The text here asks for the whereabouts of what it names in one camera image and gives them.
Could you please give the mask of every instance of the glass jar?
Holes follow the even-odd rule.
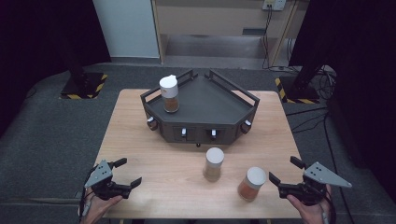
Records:
[[[265,183],[266,174],[260,167],[250,167],[242,182],[238,186],[239,195],[246,201],[252,202],[259,194],[259,190]]]
[[[212,147],[206,152],[206,163],[204,168],[204,177],[215,182],[220,179],[221,165],[224,161],[224,153],[218,147]]]
[[[163,77],[160,80],[161,96],[163,97],[163,109],[168,113],[178,110],[178,86],[174,75]]]

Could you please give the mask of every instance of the human hand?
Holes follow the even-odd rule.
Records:
[[[91,189],[87,190],[85,204],[91,202],[91,207],[88,213],[82,218],[80,224],[93,224],[99,221],[99,219],[114,205],[122,200],[122,196],[118,195],[114,198],[110,198],[105,201],[94,195]]]
[[[331,195],[331,187],[330,185],[326,185],[329,199]],[[327,218],[329,217],[330,213],[330,205],[326,200],[322,200],[320,203],[306,206],[300,200],[292,195],[288,195],[287,199],[289,202],[299,211],[301,218],[303,219],[305,224],[322,224],[323,221],[323,213],[326,214]]]

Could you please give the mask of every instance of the wooden table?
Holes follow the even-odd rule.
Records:
[[[236,188],[251,166],[272,172],[282,183],[297,184],[303,171],[290,163],[300,158],[277,93],[251,91],[261,101],[249,133],[230,146],[167,143],[147,126],[140,94],[123,90],[114,108],[97,156],[100,160],[128,162],[114,168],[113,181],[133,189],[105,217],[116,218],[297,218],[300,217],[268,179],[255,201],[240,198]],[[202,174],[205,154],[220,147],[225,154],[221,179],[208,182]]]

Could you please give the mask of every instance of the white wall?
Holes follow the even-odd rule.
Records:
[[[111,57],[160,58],[150,0],[93,0]]]

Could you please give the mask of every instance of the yellow and black caution tape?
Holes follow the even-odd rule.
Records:
[[[285,93],[283,89],[282,83],[280,83],[280,79],[276,78],[275,83],[277,86],[277,90],[279,91],[280,99],[283,103],[292,103],[292,104],[319,104],[320,101],[316,99],[290,99]]]
[[[103,85],[105,85],[106,79],[107,79],[107,75],[102,75],[101,81],[98,83],[98,86],[96,87],[96,91],[94,93],[92,93],[92,94],[68,93],[68,94],[61,94],[61,96],[59,98],[61,98],[61,99],[73,99],[73,100],[95,99],[99,95],[99,92],[102,90]]]

